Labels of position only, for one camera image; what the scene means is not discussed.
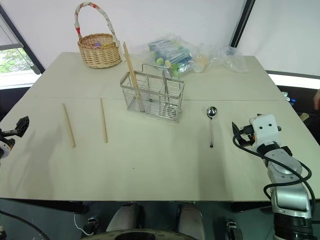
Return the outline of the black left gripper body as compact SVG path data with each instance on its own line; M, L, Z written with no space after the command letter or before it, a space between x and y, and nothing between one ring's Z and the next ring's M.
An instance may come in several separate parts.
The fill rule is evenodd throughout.
M15 136L18 130L12 129L7 131L0 130L0 145L8 145L9 147L13 147L15 145L15 140L13 138L9 138Z

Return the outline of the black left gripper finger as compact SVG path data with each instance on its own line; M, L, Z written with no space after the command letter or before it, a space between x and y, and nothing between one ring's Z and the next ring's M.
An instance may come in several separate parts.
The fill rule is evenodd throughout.
M22 117L18 120L15 127L15 135L22 138L29 127L30 119L28 116Z

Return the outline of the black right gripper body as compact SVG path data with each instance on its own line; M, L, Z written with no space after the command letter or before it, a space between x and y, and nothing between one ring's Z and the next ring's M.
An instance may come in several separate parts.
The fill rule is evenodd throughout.
M247 125L247 126L244 126L241 129L241 132L242 132L241 136L247 137L247 139L245 139L247 141L246 147L252 146L255 143L255 137L254 137L255 131L254 131L253 126L251 124Z

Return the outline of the bystander hand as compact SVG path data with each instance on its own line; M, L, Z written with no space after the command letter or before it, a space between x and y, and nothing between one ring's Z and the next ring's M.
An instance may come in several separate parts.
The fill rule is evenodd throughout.
M317 90L313 97L314 109L318 111L320 109L320 89Z

